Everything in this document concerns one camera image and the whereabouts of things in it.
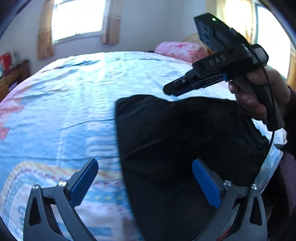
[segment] blue gripper pad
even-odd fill
[[[80,171],[75,172],[69,179],[66,194],[72,208],[79,206],[84,199],[89,187],[98,174],[99,164],[97,160],[88,161]]]
[[[211,176],[211,171],[199,159],[193,161],[192,172],[208,203],[218,209],[222,202],[221,188],[218,185],[222,184],[222,180],[221,183],[217,184]]]
[[[227,77],[227,74],[223,74],[223,79],[224,79],[225,82],[228,82],[229,81],[229,79]]]

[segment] bed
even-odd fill
[[[18,85],[0,103],[0,217],[13,236],[22,240],[32,185],[55,186],[95,158],[99,172],[77,213],[97,240],[142,240],[120,171],[114,102],[134,94],[169,101],[235,99],[225,83],[180,97],[163,94],[166,83],[190,69],[190,63],[155,53],[96,53],[57,60]],[[254,123],[270,139],[262,122]],[[283,130],[274,143],[285,143]],[[261,190],[281,157],[273,146],[255,180]],[[61,218],[57,221],[71,240]]]

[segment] sleeve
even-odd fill
[[[285,130],[287,131],[287,144],[281,149],[296,156],[296,92],[290,87],[291,99],[287,105],[285,121]]]

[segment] black garment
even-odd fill
[[[283,152],[289,153],[296,157],[296,92],[288,86],[291,93],[291,98],[286,106],[286,115],[284,118],[287,131],[287,144],[281,148]]]
[[[269,146],[236,101],[136,95],[116,102],[115,121],[123,178],[145,241],[193,240],[214,214],[192,174],[193,160],[250,186]]]

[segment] curtain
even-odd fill
[[[38,32],[38,59],[51,57],[54,55],[54,46],[52,41],[52,13],[54,0],[46,0],[43,6],[42,15],[39,23]]]
[[[216,16],[243,35],[249,43],[256,39],[256,14],[253,0],[217,0]]]
[[[290,68],[288,73],[287,84],[296,91],[296,51],[291,43],[291,57],[290,57]]]
[[[102,43],[118,44],[123,0],[106,0],[102,27]]]
[[[207,0],[206,1],[206,10],[207,12],[217,16],[217,0]]]

